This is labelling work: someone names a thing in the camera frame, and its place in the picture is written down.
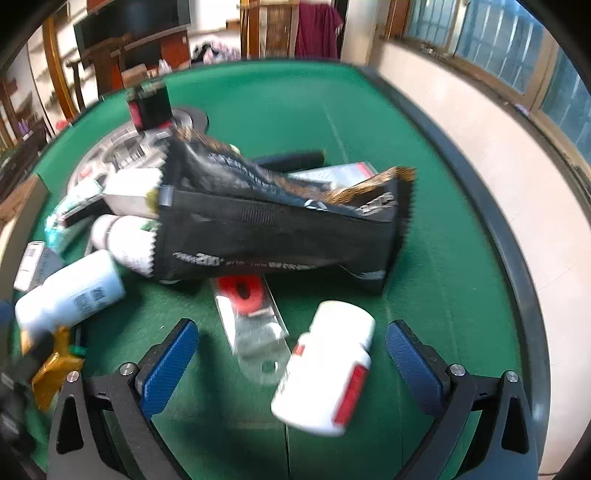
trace white pill bottle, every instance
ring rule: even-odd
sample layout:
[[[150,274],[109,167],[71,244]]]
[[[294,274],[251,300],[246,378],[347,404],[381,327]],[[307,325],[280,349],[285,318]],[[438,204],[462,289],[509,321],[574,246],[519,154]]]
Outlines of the white pill bottle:
[[[101,215],[92,225],[90,240],[95,248],[108,250],[121,265],[149,278],[159,226],[156,220],[133,215]]]
[[[355,305],[322,302],[291,354],[273,415],[316,435],[344,434],[371,365],[374,327],[373,317]]]
[[[124,296],[110,253],[98,250],[47,277],[18,300],[14,313],[21,330],[34,338],[44,330],[80,323]]]

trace hanging clothes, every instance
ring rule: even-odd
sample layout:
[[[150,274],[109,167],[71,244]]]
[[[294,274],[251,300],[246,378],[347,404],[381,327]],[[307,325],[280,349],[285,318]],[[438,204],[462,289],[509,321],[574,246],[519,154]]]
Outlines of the hanging clothes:
[[[301,59],[338,59],[336,39],[343,19],[328,4],[300,3],[295,56]]]

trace black pouch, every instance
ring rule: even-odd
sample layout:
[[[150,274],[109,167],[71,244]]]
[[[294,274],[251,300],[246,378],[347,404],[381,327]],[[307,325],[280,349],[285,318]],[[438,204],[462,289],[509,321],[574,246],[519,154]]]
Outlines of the black pouch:
[[[199,132],[177,131],[160,187],[159,281],[340,265],[382,291],[407,230],[415,171],[329,190],[271,172]]]

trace white wall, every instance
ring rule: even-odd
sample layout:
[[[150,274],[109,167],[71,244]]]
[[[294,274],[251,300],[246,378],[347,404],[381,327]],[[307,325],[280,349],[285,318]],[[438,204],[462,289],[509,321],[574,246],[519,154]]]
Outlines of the white wall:
[[[378,23],[383,23],[382,13],[388,0],[349,0],[347,25],[343,39],[341,60],[365,65],[369,60],[374,44],[375,30]]]
[[[197,31],[225,28],[226,20],[239,18],[236,8],[240,0],[192,0],[191,29]]]
[[[464,152],[509,222],[540,300],[550,351],[550,423],[540,474],[560,470],[591,419],[591,228],[552,160],[469,83],[377,43],[372,64]]]
[[[21,49],[8,68],[6,78],[8,81],[11,81],[12,79],[16,79],[17,81],[17,91],[10,97],[14,109],[18,110],[21,103],[25,100],[29,92],[31,92],[33,97],[33,111],[37,113],[39,118],[45,118],[43,107],[41,106],[41,99],[39,98],[39,93],[35,86],[33,73],[31,72],[27,46],[24,46]],[[7,126],[7,128],[8,131],[12,131],[10,126]]]

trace television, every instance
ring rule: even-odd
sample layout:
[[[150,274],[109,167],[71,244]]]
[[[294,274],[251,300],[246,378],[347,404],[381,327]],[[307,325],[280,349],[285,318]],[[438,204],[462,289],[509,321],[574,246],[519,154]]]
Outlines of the television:
[[[189,0],[112,0],[75,24],[74,33],[82,54],[107,38],[130,33],[135,41],[189,23]]]

